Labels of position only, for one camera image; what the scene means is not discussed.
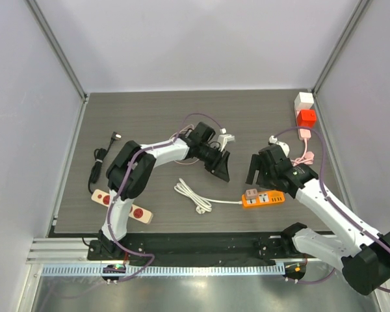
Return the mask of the pink plug adapter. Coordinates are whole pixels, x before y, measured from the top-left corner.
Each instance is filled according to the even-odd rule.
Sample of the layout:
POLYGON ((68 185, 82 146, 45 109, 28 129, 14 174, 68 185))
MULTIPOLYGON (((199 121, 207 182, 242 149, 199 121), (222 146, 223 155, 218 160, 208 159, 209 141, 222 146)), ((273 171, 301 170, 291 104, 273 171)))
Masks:
POLYGON ((256 199, 257 196, 258 196, 258 191, 256 188, 248 189, 244 193, 244 197, 246 200, 254 200, 256 199))

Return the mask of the orange power strip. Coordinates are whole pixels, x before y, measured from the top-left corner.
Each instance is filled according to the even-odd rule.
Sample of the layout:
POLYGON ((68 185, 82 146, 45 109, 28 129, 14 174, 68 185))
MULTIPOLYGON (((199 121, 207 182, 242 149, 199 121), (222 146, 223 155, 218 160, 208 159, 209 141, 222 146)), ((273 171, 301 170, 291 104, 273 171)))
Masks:
POLYGON ((242 195, 242 207, 244 209, 255 209, 270 205, 278 205, 284 202, 284 193, 276 190, 258 192, 257 196, 251 199, 247 199, 245 194, 242 195))

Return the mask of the pink white power strip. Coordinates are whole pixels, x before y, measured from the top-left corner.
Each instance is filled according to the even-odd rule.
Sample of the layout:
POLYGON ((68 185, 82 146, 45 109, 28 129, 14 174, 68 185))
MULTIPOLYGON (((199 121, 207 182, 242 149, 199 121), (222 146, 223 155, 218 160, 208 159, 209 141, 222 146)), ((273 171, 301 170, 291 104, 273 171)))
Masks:
MULTIPOLYGON (((300 110, 295 109, 294 112, 295 112, 296 125, 299 126, 298 121, 297 121, 297 117, 300 113, 300 110)), ((298 138, 301 141, 309 140, 311 138, 311 131, 308 129, 302 129, 302 128, 298 129, 298 138)))

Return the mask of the red cube adapter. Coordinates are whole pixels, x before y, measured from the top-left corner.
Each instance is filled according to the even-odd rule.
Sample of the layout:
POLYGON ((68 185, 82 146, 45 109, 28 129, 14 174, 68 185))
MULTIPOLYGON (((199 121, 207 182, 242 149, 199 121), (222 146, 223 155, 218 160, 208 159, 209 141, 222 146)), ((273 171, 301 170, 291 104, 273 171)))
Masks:
POLYGON ((313 128, 317 122, 317 114, 313 109, 302 109, 297 111, 296 123, 300 127, 313 128))

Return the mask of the white cube adapter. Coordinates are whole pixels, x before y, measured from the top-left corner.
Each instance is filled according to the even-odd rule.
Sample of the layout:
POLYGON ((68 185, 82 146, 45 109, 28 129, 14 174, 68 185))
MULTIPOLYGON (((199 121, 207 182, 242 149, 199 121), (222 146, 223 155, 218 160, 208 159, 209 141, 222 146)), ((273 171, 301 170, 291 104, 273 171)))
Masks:
POLYGON ((294 100, 294 109, 296 111, 311 109, 314 105, 314 97, 309 92, 299 92, 294 100))

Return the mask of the beige power strip red sockets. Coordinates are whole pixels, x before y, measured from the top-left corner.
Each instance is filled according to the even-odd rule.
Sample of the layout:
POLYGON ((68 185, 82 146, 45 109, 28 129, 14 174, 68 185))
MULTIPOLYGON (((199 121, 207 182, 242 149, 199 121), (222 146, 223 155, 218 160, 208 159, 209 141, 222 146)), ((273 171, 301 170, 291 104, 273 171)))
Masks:
MULTIPOLYGON (((93 202, 101 204, 105 207, 109 207, 111 197, 109 193, 97 189, 92 193, 91 199, 93 202)), ((141 208, 137 205, 132 205, 129 217, 143 224, 149 224, 153 218, 153 214, 149 210, 141 208)))

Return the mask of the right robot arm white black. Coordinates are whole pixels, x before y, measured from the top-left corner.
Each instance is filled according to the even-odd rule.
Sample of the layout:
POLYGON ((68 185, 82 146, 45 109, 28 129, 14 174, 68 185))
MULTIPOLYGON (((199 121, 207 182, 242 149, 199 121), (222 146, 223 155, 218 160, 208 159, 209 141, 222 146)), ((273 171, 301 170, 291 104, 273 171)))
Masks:
POLYGON ((390 232, 382 234, 362 221, 308 165, 294 166, 281 146, 269 144, 252 155, 246 183, 290 195, 313 211, 335 235, 325 237, 297 222, 281 232, 284 255, 307 254, 324 261, 341 271, 349 286, 362 295, 390 279, 390 232))

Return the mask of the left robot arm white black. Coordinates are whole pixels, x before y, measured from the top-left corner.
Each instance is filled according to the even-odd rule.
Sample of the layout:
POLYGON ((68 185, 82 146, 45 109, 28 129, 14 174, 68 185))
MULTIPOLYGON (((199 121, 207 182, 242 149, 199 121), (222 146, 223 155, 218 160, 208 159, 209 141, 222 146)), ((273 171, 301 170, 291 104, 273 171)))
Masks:
POLYGON ((133 202, 146 188, 154 168, 197 159, 209 173, 225 182, 229 181, 229 151, 226 145, 233 142, 235 136, 224 128, 213 140, 215 135, 212 127, 199 122, 194 129, 178 132, 163 142, 140 145, 131 140, 124 145, 106 172, 110 201, 98 242, 109 259, 119 259, 125 252, 125 244, 120 239, 127 234, 133 202))

